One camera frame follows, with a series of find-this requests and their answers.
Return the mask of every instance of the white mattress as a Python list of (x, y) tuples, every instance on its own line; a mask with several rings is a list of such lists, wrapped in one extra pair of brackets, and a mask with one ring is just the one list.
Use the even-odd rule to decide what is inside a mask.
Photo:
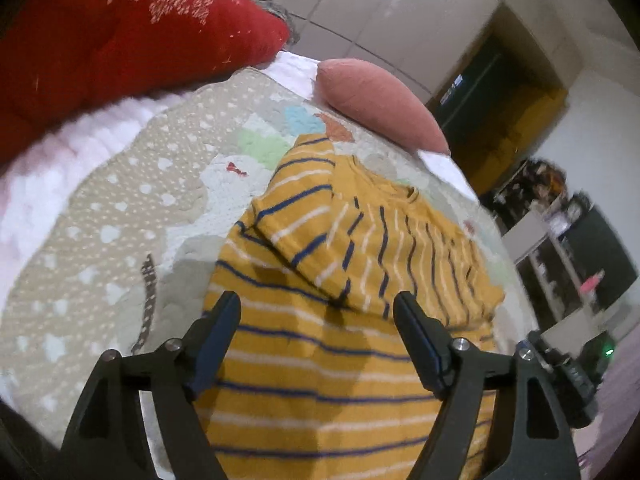
[[(318, 61), (280, 52), (262, 71), (303, 98), (314, 98)], [(124, 150), (155, 115), (191, 92), (125, 98), (67, 121), (15, 160), (0, 178), (0, 319), (21, 270), (44, 243), (66, 202), (98, 166)], [(450, 157), (419, 152), (426, 167), (477, 200)]]

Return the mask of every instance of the pink pillow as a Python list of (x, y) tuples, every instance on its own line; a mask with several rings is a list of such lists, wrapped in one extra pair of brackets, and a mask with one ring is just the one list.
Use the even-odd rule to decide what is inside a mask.
[(359, 59), (328, 59), (318, 65), (316, 89), (348, 118), (408, 150), (450, 153), (430, 111), (384, 68)]

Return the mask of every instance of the metal bolt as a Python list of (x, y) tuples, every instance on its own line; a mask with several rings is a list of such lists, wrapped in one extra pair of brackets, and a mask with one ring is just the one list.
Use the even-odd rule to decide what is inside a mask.
[(518, 355), (520, 356), (521, 359), (524, 359), (525, 361), (533, 361), (533, 358), (535, 357), (533, 350), (531, 348), (526, 348), (526, 347), (522, 347), (518, 350)]
[(100, 359), (102, 359), (103, 361), (113, 361), (116, 357), (120, 357), (120, 352), (114, 349), (110, 349), (102, 352)]
[(468, 339), (457, 337), (451, 342), (451, 346), (453, 346), (453, 348), (455, 348), (456, 350), (464, 352), (465, 350), (469, 350), (471, 344), (469, 343)]
[(164, 347), (169, 352), (175, 352), (176, 350), (179, 350), (180, 348), (182, 348), (182, 339), (178, 337), (172, 337), (171, 339), (167, 339), (164, 342)]

